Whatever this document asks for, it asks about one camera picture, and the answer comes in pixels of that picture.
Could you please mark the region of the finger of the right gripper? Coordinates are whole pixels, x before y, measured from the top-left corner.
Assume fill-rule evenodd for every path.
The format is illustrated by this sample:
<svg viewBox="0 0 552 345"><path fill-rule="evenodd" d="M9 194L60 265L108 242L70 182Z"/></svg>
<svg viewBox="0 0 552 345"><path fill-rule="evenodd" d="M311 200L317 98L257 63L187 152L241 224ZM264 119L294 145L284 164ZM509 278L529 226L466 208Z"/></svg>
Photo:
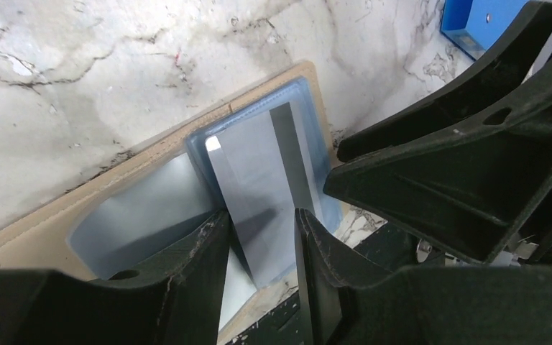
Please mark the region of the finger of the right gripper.
<svg viewBox="0 0 552 345"><path fill-rule="evenodd" d="M402 111L342 140L337 157L405 144L492 105L525 80L552 33L552 3L529 1L496 43L461 75Z"/></svg>
<svg viewBox="0 0 552 345"><path fill-rule="evenodd" d="M552 191L552 59L478 114L335 168L324 190L491 262Z"/></svg>

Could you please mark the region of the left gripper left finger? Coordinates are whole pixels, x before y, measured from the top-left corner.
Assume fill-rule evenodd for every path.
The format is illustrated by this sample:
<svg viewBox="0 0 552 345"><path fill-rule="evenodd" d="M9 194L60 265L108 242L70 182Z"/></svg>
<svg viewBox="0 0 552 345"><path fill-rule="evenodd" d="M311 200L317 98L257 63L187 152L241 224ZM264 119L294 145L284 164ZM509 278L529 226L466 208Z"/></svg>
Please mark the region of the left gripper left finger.
<svg viewBox="0 0 552 345"><path fill-rule="evenodd" d="M217 211L109 280L0 269L0 344L215 344L230 231Z"/></svg>

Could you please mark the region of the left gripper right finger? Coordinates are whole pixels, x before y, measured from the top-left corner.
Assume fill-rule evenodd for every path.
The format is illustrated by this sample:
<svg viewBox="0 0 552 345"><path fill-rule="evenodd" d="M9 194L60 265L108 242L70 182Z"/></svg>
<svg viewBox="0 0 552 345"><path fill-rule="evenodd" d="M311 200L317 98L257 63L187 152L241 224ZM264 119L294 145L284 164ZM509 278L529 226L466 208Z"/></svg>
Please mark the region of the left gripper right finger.
<svg viewBox="0 0 552 345"><path fill-rule="evenodd" d="M391 272L294 219L305 344L552 344L552 266Z"/></svg>

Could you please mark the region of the silver credit card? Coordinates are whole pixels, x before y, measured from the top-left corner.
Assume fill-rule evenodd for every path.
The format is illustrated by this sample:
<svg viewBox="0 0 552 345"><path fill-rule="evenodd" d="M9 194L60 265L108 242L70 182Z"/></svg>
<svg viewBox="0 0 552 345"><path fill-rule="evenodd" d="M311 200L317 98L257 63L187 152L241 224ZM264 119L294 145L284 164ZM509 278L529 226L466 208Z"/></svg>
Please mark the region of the silver credit card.
<svg viewBox="0 0 552 345"><path fill-rule="evenodd" d="M205 142L209 161L247 265L261 290L295 267L294 213L312 211L328 225L338 211L321 191L329 161L319 113L286 101L243 119Z"/></svg>

